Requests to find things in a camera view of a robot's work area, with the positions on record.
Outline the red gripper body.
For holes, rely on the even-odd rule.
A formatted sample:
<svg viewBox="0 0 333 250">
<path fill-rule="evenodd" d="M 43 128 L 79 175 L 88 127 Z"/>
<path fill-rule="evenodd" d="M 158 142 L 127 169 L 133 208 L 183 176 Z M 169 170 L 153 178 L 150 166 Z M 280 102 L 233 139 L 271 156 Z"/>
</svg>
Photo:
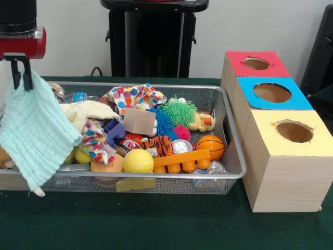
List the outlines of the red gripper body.
<svg viewBox="0 0 333 250">
<path fill-rule="evenodd" d="M 46 52 L 46 31 L 44 27 L 37 27 L 27 34 L 1 34 L 1 59 L 7 57 L 25 57 L 27 59 L 41 59 Z"/>
</svg>

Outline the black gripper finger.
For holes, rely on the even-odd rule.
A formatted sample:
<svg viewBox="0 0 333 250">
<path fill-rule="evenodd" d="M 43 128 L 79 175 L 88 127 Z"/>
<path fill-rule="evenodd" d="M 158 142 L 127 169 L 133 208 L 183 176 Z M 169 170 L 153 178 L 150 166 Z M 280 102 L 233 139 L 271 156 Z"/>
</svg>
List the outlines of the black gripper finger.
<svg viewBox="0 0 333 250">
<path fill-rule="evenodd" d="M 22 63 L 24 66 L 24 74 L 23 74 L 23 81 L 24 81 L 24 90 L 29 91 L 33 89 L 33 81 L 31 76 L 31 65 L 28 58 L 24 57 L 22 59 Z"/>
<path fill-rule="evenodd" d="M 14 83 L 14 89 L 16 90 L 19 87 L 21 73 L 18 70 L 18 63 L 17 63 L 16 58 L 12 59 L 10 61 L 10 63 L 11 63 L 11 71 L 12 71 L 12 79 L 13 79 L 13 83 Z"/>
</svg>

